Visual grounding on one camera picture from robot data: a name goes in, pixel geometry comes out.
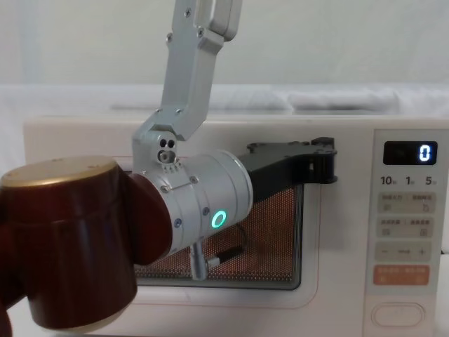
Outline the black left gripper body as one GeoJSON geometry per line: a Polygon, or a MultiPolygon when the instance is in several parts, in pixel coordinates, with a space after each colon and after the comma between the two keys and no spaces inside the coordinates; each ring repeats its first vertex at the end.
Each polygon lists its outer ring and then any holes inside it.
{"type": "Polygon", "coordinates": [[[309,142],[252,143],[242,156],[253,187],[253,202],[260,203],[273,195],[301,184],[313,183],[309,142]]]}

